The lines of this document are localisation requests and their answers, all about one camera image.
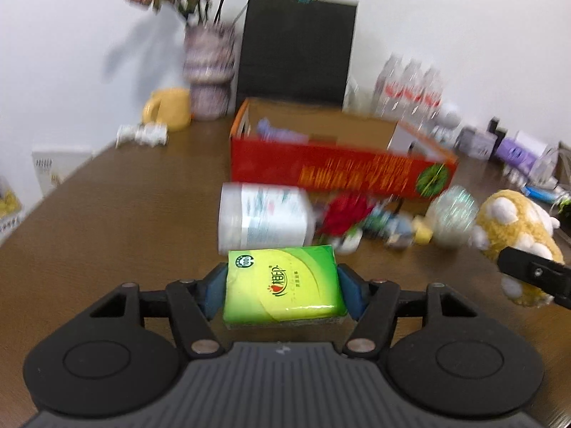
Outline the yellow and white plush toy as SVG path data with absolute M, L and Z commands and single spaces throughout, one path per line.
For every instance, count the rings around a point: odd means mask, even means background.
M 504 189 L 481 206 L 472 227 L 469 245 L 491 261 L 504 248 L 516 248 L 539 257 L 564 261 L 554 240 L 560 223 L 525 195 Z

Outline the blue patterned item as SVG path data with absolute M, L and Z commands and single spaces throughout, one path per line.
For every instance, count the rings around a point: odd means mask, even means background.
M 408 248 L 415 235 L 410 218 L 382 207 L 373 208 L 363 222 L 362 231 L 366 238 L 379 239 L 392 249 Z

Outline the green tissue pack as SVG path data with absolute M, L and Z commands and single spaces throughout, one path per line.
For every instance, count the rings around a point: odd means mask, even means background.
M 322 321 L 348 313 L 330 245 L 233 250 L 227 260 L 223 320 L 230 327 Z

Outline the red fabric flower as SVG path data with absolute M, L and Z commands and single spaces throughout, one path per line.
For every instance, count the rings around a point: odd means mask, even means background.
M 341 237 L 361 223 L 375 207 L 375 202 L 364 194 L 341 194 L 327 205 L 318 233 Z

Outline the clear cotton bud box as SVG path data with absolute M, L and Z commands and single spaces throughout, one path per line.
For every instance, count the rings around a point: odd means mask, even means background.
M 218 251 L 298 248 L 312 243 L 314 209 L 307 192 L 283 185 L 225 183 L 218 217 Z

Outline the iridescent clear plastic ball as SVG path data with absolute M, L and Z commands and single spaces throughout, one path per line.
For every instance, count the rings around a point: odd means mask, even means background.
M 479 211 L 473 196 L 460 185 L 448 188 L 431 203 L 426 221 L 441 248 L 460 248 L 471 235 Z

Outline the purple wipes pack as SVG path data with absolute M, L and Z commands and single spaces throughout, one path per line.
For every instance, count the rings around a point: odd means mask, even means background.
M 503 138 L 495 150 L 495 157 L 504 164 L 528 176 L 538 159 L 528 148 L 511 138 Z

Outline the grey patterned pouch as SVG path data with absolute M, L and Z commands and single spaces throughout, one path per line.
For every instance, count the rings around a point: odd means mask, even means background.
M 457 137 L 456 148 L 470 158 L 487 161 L 492 155 L 495 142 L 496 136 L 490 132 L 464 127 Z

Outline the red cardboard box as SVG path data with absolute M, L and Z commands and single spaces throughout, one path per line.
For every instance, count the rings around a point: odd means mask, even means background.
M 257 123 L 309 136 L 306 144 L 263 141 Z M 248 98 L 229 134 L 232 181 L 309 191 L 348 191 L 432 200 L 449 187 L 458 158 L 407 122 L 340 109 Z

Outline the crumpled white tissue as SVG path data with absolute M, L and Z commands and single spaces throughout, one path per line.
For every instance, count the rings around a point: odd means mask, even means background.
M 150 147 L 166 146 L 167 127 L 163 124 L 149 123 L 118 128 L 115 147 L 119 148 L 123 144 L 130 142 Z

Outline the purple item inside box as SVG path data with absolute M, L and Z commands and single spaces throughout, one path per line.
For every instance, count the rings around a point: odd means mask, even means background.
M 257 137 L 269 142 L 297 144 L 306 144 L 309 142 L 308 135 L 294 132 L 288 128 L 275 128 L 267 118 L 262 118 L 257 123 Z

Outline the middle water bottle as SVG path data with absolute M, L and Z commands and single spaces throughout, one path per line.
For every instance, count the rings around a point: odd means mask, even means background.
M 411 117 L 423 94 L 421 62 L 411 59 L 401 75 L 401 98 L 397 106 L 397 117 L 405 120 Z

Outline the water bottle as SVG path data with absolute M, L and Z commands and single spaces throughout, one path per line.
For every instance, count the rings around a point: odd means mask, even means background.
M 405 120 L 411 117 L 423 94 L 421 62 L 411 59 L 401 75 L 401 98 L 397 106 L 397 117 Z
M 401 55 L 391 54 L 378 75 L 371 105 L 371 112 L 377 117 L 383 116 L 400 98 L 403 89 L 401 87 L 401 75 L 403 74 L 401 60 L 403 60 Z
M 417 114 L 419 128 L 424 128 L 438 111 L 443 93 L 443 80 L 440 70 L 435 67 L 428 69 L 423 77 L 423 96 Z

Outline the white robot figurine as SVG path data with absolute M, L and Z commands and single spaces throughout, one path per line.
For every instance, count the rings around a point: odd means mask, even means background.
M 435 113 L 431 136 L 440 144 L 449 143 L 454 138 L 455 131 L 461 123 L 462 117 L 458 107 L 445 102 Z

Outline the yellow mug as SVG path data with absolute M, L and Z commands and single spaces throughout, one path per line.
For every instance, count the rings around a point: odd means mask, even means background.
M 162 124 L 169 132 L 179 132 L 190 125 L 191 97 L 185 88 L 168 88 L 153 92 L 143 107 L 143 125 Z

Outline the left water bottle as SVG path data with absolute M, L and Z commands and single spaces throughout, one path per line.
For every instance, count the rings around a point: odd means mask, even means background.
M 401 87 L 401 75 L 403 74 L 401 60 L 403 60 L 401 55 L 391 54 L 378 75 L 371 105 L 371 112 L 377 117 L 383 116 L 400 98 L 403 89 Z

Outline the right water bottle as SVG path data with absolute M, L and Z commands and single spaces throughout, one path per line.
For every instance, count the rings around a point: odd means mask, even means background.
M 443 93 L 443 80 L 440 70 L 435 67 L 428 69 L 423 77 L 423 96 L 417 114 L 419 128 L 424 128 L 438 111 Z

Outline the pink textured vase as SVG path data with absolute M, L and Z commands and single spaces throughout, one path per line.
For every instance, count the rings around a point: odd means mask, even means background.
M 235 74 L 235 32 L 229 24 L 188 26 L 183 76 L 190 85 L 191 113 L 198 121 L 227 114 Z

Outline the black paper bag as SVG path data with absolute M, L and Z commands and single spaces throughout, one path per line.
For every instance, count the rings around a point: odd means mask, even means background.
M 247 98 L 342 107 L 357 4 L 248 0 L 235 106 Z

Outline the white booklet by wall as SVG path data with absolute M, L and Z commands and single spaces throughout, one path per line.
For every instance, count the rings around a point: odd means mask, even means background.
M 34 148 L 31 156 L 42 197 L 45 197 L 93 158 L 93 151 L 79 146 L 42 146 Z

